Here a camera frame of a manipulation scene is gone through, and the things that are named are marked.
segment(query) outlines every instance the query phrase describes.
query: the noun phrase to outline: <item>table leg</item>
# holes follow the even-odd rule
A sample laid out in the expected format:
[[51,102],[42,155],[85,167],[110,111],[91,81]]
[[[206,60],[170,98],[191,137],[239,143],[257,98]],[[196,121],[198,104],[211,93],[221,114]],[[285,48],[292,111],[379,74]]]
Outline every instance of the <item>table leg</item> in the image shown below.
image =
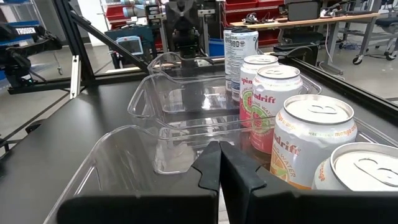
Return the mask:
[[336,65],[333,65],[332,59],[331,59],[331,58],[333,58],[333,55],[335,54],[335,49],[336,49],[337,34],[338,34],[338,22],[329,24],[329,28],[330,28],[330,30],[329,30],[329,34],[328,34],[328,40],[326,40],[327,41],[326,47],[328,48],[330,57],[328,54],[326,54],[325,60],[323,61],[321,66],[323,68],[327,67],[327,69],[331,70],[332,72],[342,75],[343,74],[342,69],[340,69]]
[[278,35],[278,43],[280,43],[281,45],[284,45],[284,44],[286,44],[285,42],[284,42],[284,30],[285,29],[283,29],[283,28],[280,28],[279,29],[279,35]]
[[376,19],[377,19],[376,17],[372,17],[371,22],[366,25],[365,35],[362,39],[362,44],[361,44],[361,50],[359,50],[359,55],[358,55],[359,57],[363,57],[364,52],[368,48]]

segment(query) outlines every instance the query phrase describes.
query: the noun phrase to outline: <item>spindrift can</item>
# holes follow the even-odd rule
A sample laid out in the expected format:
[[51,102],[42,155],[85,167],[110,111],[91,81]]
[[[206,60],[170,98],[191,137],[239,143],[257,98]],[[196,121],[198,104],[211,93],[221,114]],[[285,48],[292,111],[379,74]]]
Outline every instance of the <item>spindrift can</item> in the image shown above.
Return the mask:
[[313,177],[312,189],[398,191],[398,148],[356,142],[335,149]]
[[274,117],[283,108],[284,102],[298,95],[303,87],[300,70],[287,65],[260,68],[253,80],[252,117],[269,118],[255,122],[251,144],[257,150],[271,155],[274,138]]
[[231,88],[232,99],[240,101],[241,66],[245,57],[257,55],[259,33],[257,29],[236,29],[231,33]]
[[[251,119],[253,79],[257,75],[257,70],[259,68],[270,65],[278,65],[278,58],[271,55],[251,55],[244,58],[244,63],[241,67],[240,120]],[[243,125],[248,127],[251,123],[243,123]]]
[[311,189],[319,163],[355,141],[353,116],[352,107],[329,96],[287,99],[275,118],[271,173],[299,189]]
[[224,28],[224,64],[225,64],[225,87],[231,91],[231,32],[233,29],[243,29],[247,26],[229,26]]

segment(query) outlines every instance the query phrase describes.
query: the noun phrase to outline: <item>white can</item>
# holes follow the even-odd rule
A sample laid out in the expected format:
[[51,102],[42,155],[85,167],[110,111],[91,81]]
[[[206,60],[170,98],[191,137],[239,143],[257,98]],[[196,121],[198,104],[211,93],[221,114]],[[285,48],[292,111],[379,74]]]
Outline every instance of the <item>white can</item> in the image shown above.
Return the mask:
[[[303,80],[299,69],[287,65],[274,65],[260,68],[252,86],[252,117],[270,118],[275,117],[283,108],[286,99],[300,94]],[[270,118],[254,123],[257,128],[250,138],[253,147],[267,154],[272,153],[273,122],[274,118]]]
[[350,105],[329,96],[297,95],[275,118],[271,173],[299,189],[311,189],[319,163],[337,147],[355,142]]
[[224,28],[224,64],[225,64],[225,87],[231,91],[231,33],[233,29],[242,29],[247,26],[229,26]]
[[323,161],[312,189],[398,191],[398,148],[357,142],[345,144]]
[[231,88],[232,99],[240,101],[241,66],[245,57],[257,55],[259,33],[257,29],[235,29],[231,33]]
[[271,55],[252,55],[244,58],[241,67],[241,94],[240,94],[240,120],[251,119],[251,102],[253,96],[253,80],[257,75],[257,70],[262,67],[278,65],[278,58]]

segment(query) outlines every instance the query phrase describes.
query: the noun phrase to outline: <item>transparent container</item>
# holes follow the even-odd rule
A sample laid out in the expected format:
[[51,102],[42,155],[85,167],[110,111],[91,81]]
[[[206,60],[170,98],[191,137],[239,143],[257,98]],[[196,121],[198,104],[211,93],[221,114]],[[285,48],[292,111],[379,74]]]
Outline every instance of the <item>transparent container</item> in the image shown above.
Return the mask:
[[[55,217],[62,202],[87,192],[91,195],[100,192],[116,195],[120,190],[142,192],[169,189],[183,178],[212,141],[229,142],[258,160],[256,150],[250,144],[250,133],[255,129],[244,127],[242,121],[229,121],[233,119],[231,116],[214,118],[208,126],[185,129],[154,127],[160,130],[158,135],[134,125],[105,134],[87,155],[44,223],[56,223]],[[398,147],[396,141],[380,131],[358,119],[356,123],[358,142]]]
[[[158,56],[148,66],[152,75],[141,81],[127,107],[133,123],[145,128],[156,121],[167,127],[176,121],[239,114],[239,103],[226,91],[224,64],[218,62],[182,59],[175,53]],[[301,94],[322,92],[315,82],[301,77]]]
[[185,59],[174,52],[167,52],[153,59],[148,71],[150,75],[167,74],[180,81],[225,77],[224,57]]

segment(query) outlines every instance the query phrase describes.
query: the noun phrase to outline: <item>black countertop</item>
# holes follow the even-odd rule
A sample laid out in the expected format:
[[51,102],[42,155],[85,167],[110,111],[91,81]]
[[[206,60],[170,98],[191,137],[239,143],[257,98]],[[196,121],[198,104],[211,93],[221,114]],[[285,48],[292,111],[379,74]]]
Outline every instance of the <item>black countertop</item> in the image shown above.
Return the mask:
[[69,101],[0,162],[0,223],[42,224],[104,134],[131,124],[139,82],[92,87]]

